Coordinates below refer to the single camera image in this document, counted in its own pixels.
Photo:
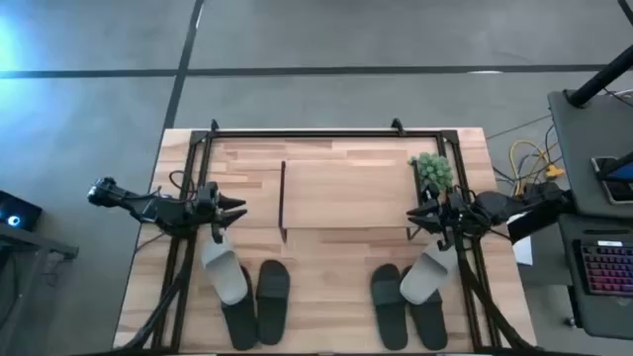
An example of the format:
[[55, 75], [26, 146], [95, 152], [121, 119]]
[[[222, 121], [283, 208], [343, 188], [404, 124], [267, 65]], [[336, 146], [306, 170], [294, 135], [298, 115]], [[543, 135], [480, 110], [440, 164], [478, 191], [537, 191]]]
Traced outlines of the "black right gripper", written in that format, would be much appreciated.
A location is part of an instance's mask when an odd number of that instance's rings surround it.
[[437, 242], [440, 250], [466, 250], [464, 245], [464, 231], [468, 224], [466, 214], [469, 206], [461, 194], [453, 191], [446, 196], [441, 205], [437, 200], [428, 200], [419, 207], [407, 211], [408, 220], [415, 223], [429, 233], [441, 233], [442, 238]]

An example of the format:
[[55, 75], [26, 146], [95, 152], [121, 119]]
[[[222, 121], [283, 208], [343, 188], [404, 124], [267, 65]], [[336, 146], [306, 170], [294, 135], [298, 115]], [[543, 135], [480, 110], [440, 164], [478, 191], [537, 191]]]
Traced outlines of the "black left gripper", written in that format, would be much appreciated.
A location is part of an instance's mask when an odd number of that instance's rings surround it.
[[247, 213], [247, 210], [222, 211], [220, 213], [220, 209], [231, 210], [245, 205], [246, 202], [226, 197], [223, 194], [219, 194], [218, 197], [218, 193], [218, 184], [213, 181], [207, 182], [198, 189], [195, 203], [196, 213], [201, 216], [204, 223], [211, 225], [214, 243], [224, 241], [222, 228], [229, 227]]

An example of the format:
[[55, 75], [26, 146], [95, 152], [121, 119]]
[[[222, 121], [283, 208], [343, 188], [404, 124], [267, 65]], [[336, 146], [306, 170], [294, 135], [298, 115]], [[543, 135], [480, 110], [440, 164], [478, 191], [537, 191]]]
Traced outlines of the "grey rubber slide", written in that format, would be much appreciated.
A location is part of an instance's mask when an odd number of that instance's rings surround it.
[[222, 243], [212, 238], [203, 245], [203, 268], [220, 300], [225, 305], [235, 305], [244, 299], [248, 285], [241, 270], [233, 245], [226, 239]]
[[401, 281], [402, 296], [414, 305], [426, 302], [448, 279], [456, 265], [454, 246], [441, 250], [437, 243], [427, 245]]

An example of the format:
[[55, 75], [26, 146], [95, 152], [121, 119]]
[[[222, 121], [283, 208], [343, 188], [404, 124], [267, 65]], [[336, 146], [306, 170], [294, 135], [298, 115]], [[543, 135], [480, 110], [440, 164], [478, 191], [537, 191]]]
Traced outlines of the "black rubber slide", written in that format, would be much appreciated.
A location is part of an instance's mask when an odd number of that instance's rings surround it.
[[409, 310], [415, 331], [424, 347], [431, 351], [445, 348], [448, 344], [448, 334], [440, 292], [435, 290], [425, 302], [419, 305], [405, 298], [402, 298], [402, 302]]
[[247, 293], [238, 303], [222, 303], [222, 312], [232, 347], [238, 351], [252, 349], [258, 342], [258, 330], [252, 281], [247, 269], [241, 265]]
[[407, 346], [406, 301], [400, 292], [401, 274], [394, 264], [383, 264], [372, 274], [370, 293], [383, 345], [390, 351]]
[[265, 260], [256, 288], [257, 325], [262, 344], [278, 344], [284, 335], [291, 289], [291, 276], [277, 260]]

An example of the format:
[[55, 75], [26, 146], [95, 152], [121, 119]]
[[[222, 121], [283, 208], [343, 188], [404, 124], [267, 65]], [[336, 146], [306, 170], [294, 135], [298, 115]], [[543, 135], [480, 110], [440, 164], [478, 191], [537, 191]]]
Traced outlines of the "wooden shelf with black legs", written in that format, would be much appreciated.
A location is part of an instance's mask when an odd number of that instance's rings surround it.
[[417, 206], [413, 169], [404, 161], [285, 164], [280, 227], [411, 228]]

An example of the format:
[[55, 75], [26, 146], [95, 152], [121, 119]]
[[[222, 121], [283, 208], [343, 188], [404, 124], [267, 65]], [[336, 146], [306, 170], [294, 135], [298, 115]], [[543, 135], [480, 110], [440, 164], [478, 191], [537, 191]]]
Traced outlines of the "small green artificial plant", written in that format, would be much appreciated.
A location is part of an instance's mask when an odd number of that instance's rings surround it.
[[418, 156], [412, 156], [408, 164], [417, 174], [420, 186], [434, 184], [440, 192], [446, 192], [453, 187], [453, 171], [445, 156], [423, 152]]

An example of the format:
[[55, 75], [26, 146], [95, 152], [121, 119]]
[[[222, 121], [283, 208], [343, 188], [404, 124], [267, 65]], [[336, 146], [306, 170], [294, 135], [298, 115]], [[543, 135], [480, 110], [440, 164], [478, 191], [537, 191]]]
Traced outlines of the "white paper sheet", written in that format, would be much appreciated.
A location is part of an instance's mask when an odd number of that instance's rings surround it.
[[519, 265], [532, 266], [533, 265], [533, 252], [531, 236], [526, 235], [521, 238], [518, 237], [517, 232], [513, 232], [511, 228], [508, 229], [509, 236], [516, 239], [516, 242], [512, 244], [515, 261]]

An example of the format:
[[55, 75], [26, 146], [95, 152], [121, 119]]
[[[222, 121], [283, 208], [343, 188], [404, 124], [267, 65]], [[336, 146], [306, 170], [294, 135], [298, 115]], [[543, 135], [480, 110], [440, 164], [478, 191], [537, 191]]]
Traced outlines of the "black diagonal bar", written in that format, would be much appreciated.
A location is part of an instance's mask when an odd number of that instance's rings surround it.
[[530, 204], [526, 216], [510, 222], [508, 227], [517, 232], [518, 237], [524, 237], [555, 223], [561, 215], [572, 215], [582, 221], [593, 218], [609, 223], [633, 223], [633, 204], [612, 204], [608, 200], [602, 184], [596, 178], [591, 159], [588, 160], [588, 172], [580, 185], [574, 187], [571, 184], [567, 191], [546, 193], [540, 202]]

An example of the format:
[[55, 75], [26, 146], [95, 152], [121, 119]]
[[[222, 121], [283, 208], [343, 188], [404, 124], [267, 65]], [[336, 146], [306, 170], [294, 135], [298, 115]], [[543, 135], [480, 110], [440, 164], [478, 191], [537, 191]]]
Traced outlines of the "grey desk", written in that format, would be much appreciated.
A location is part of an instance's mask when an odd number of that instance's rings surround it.
[[578, 213], [633, 219], [633, 203], [611, 203], [591, 162], [633, 152], [633, 108], [611, 96], [595, 96], [582, 108], [562, 92], [547, 99]]
[[633, 244], [633, 225], [572, 215], [558, 219], [572, 280], [576, 324], [591, 336], [633, 340], [633, 298], [595, 296], [586, 293], [580, 279], [573, 242], [575, 240], [617, 240]]

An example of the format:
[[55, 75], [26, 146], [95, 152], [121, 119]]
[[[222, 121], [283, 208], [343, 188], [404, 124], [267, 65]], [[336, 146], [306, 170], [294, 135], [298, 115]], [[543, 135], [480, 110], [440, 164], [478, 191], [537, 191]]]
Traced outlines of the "backlit computer keyboard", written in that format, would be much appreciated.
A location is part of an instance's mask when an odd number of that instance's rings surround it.
[[586, 293], [633, 298], [633, 244], [617, 240], [573, 242]]

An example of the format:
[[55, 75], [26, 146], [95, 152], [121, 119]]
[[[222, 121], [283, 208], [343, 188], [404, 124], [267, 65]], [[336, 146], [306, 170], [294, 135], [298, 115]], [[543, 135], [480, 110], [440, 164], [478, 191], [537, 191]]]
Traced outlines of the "black smartphone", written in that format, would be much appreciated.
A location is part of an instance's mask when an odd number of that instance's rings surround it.
[[608, 200], [612, 204], [633, 204], [633, 152], [622, 157], [593, 157], [590, 161]]

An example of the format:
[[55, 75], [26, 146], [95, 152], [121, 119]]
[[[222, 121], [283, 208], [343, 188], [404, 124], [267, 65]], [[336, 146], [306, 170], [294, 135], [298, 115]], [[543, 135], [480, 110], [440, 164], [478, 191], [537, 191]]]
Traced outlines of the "dark side table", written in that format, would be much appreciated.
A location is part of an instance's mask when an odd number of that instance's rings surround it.
[[6, 224], [0, 224], [0, 238], [9, 241], [15, 246], [25, 247], [27, 252], [33, 254], [33, 261], [23, 273], [23, 278], [19, 282], [15, 303], [11, 307], [7, 319], [2, 322], [0, 327], [0, 356], [7, 356], [11, 339], [21, 319], [24, 305], [29, 300], [36, 279], [44, 271], [48, 256], [51, 253], [57, 253], [66, 260], [73, 260], [77, 257], [79, 248]]

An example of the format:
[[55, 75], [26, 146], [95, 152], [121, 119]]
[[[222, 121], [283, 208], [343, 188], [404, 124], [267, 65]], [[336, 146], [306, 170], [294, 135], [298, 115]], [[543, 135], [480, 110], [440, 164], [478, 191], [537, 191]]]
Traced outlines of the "black box with blue light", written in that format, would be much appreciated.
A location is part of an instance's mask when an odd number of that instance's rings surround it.
[[0, 223], [33, 232], [42, 212], [41, 207], [0, 190]]

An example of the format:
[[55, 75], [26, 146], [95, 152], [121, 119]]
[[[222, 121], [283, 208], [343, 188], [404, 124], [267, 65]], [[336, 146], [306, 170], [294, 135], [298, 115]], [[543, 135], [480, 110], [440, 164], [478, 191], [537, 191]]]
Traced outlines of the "black round pole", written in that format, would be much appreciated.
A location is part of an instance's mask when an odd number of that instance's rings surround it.
[[575, 108], [582, 108], [600, 90], [604, 89], [631, 67], [633, 67], [633, 44], [607, 63], [578, 90], [565, 90], [564, 94], [567, 102]]

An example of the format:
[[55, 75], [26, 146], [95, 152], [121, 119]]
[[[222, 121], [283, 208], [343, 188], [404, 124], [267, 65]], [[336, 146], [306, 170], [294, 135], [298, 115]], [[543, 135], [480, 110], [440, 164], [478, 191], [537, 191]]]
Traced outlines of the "black metal table frame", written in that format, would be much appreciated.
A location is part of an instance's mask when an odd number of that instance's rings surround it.
[[[261, 263], [279, 260], [290, 272], [291, 291], [286, 328], [280, 343], [257, 345], [245, 353], [374, 354], [383, 346], [371, 303], [370, 279], [380, 265], [399, 269], [412, 264], [427, 244], [440, 236], [420, 231], [407, 239], [408, 228], [284, 229], [280, 227], [284, 169], [288, 162], [408, 160], [421, 152], [441, 152], [450, 161], [457, 184], [477, 193], [496, 190], [497, 182], [482, 129], [323, 129], [323, 130], [168, 130], [161, 143], [153, 186], [168, 194], [168, 173], [185, 168], [193, 149], [193, 179], [202, 178], [205, 153], [210, 155], [206, 179], [221, 191], [245, 200], [248, 213], [228, 229], [240, 263], [256, 285]], [[168, 261], [177, 271], [194, 251], [190, 284], [182, 303], [174, 301], [158, 337], [146, 347], [159, 351], [225, 354], [231, 347], [221, 302], [201, 263], [210, 229], [201, 227], [197, 243], [170, 245], [168, 237], [147, 245], [133, 257], [127, 291], [111, 347], [133, 339], [158, 304]], [[511, 244], [488, 233], [480, 248], [466, 251], [474, 272], [487, 270], [488, 288], [499, 309], [530, 344], [536, 344], [523, 286]], [[503, 346], [492, 336], [492, 322], [475, 297], [465, 302], [458, 270], [440, 289], [448, 333], [448, 352], [468, 352], [474, 342]]]

